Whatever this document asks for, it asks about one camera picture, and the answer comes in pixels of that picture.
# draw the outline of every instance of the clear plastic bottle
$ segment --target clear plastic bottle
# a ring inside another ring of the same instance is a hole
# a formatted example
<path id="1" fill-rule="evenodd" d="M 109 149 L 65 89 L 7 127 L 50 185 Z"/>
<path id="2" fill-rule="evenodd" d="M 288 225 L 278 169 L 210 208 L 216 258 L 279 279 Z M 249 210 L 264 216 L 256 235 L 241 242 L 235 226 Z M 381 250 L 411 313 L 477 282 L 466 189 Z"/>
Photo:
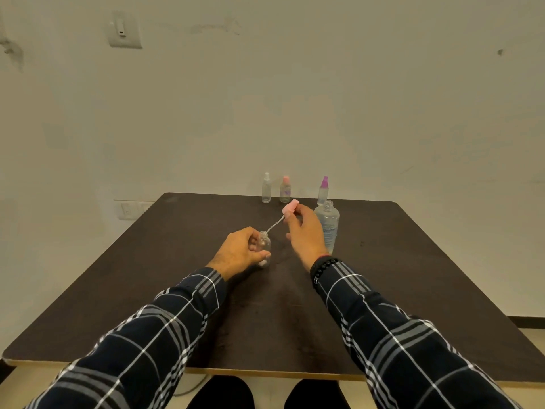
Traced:
<path id="1" fill-rule="evenodd" d="M 322 185 L 320 185 L 320 189 L 318 190 L 318 206 L 324 204 L 325 200 L 328 198 L 328 192 L 328 178 L 324 177 L 322 180 Z"/>
<path id="2" fill-rule="evenodd" d="M 322 229 L 324 230 L 324 242 L 325 247 L 328 249 L 329 254 L 333 254 L 333 247 L 335 246 L 335 238 L 337 238 L 337 229 L 339 227 L 339 218 L 341 214 L 333 207 L 333 201 L 327 199 L 323 205 L 317 207 L 314 210 Z"/>
<path id="3" fill-rule="evenodd" d="M 267 231 L 262 231 L 259 233 L 259 240 L 255 243 L 255 250 L 257 252 L 259 251 L 269 251 L 271 252 L 271 240 L 269 238 L 269 235 L 267 234 Z M 260 267 L 268 267 L 271 263 L 271 258 L 266 258 L 265 260 L 260 261 L 257 265 Z"/>
<path id="4" fill-rule="evenodd" d="M 290 177 L 284 176 L 282 184 L 280 184 L 280 202 L 289 202 L 292 199 L 292 186 L 290 185 Z"/>
<path id="5" fill-rule="evenodd" d="M 263 185 L 261 186 L 261 202 L 271 202 L 271 179 L 269 177 L 269 172 L 265 172 L 265 177 L 263 178 Z"/>

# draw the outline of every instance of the black beaded bracelet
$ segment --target black beaded bracelet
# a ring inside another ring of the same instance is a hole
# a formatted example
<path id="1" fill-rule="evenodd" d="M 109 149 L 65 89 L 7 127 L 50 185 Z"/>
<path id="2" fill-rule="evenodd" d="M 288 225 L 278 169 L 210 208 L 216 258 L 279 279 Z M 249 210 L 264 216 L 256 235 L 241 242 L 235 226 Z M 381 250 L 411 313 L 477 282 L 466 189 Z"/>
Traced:
<path id="1" fill-rule="evenodd" d="M 328 268 L 330 265 L 340 262 L 338 258 L 331 257 L 331 255 L 324 255 L 323 257 L 318 258 L 312 267 L 310 268 L 310 278 L 312 281 L 312 286 L 316 289 L 318 285 L 318 279 L 320 275 Z"/>

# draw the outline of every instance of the table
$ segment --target table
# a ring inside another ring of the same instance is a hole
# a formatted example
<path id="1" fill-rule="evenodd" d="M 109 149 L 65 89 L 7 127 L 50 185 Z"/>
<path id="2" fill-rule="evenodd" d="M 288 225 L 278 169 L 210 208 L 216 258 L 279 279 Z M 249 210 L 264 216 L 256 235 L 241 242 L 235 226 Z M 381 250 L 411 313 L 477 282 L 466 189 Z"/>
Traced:
<path id="1" fill-rule="evenodd" d="M 301 199 L 315 206 L 315 199 Z M 166 193 L 4 352 L 9 364 L 69 362 L 215 254 L 227 233 L 269 228 L 277 199 Z M 545 387 L 545 357 L 395 202 L 336 200 L 335 256 L 503 385 Z M 364 379 L 281 224 L 272 263 L 229 282 L 187 372 Z"/>

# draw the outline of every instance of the person's right hand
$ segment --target person's right hand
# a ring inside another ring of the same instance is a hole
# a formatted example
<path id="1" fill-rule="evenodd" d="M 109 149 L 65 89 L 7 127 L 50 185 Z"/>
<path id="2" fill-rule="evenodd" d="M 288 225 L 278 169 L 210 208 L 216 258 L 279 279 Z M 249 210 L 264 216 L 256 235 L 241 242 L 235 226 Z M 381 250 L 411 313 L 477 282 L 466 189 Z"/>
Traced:
<path id="1" fill-rule="evenodd" d="M 286 213 L 284 222 L 290 227 L 286 238 L 292 242 L 295 253 L 301 259 L 304 268 L 310 271 L 312 264 L 324 255 L 329 255 L 324 243 L 324 232 L 322 224 L 313 210 L 308 206 L 299 204 L 295 212 L 303 217 L 303 223 L 299 224 L 297 217 Z"/>

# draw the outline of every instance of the white wall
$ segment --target white wall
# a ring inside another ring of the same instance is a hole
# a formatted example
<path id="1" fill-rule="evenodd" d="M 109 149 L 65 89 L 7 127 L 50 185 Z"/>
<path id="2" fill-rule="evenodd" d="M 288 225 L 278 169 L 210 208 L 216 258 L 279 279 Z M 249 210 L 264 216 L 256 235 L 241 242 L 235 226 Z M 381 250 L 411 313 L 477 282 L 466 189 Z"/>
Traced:
<path id="1" fill-rule="evenodd" d="M 255 195 L 269 171 L 295 196 L 328 174 L 333 199 L 397 201 L 503 312 L 545 316 L 544 6 L 0 0 L 26 55 L 23 73 L 0 57 L 2 241 L 46 256 L 8 255 L 8 300 L 40 275 L 33 318 L 83 272 L 127 226 L 113 199 Z M 112 9 L 138 17 L 141 51 L 109 47 Z"/>

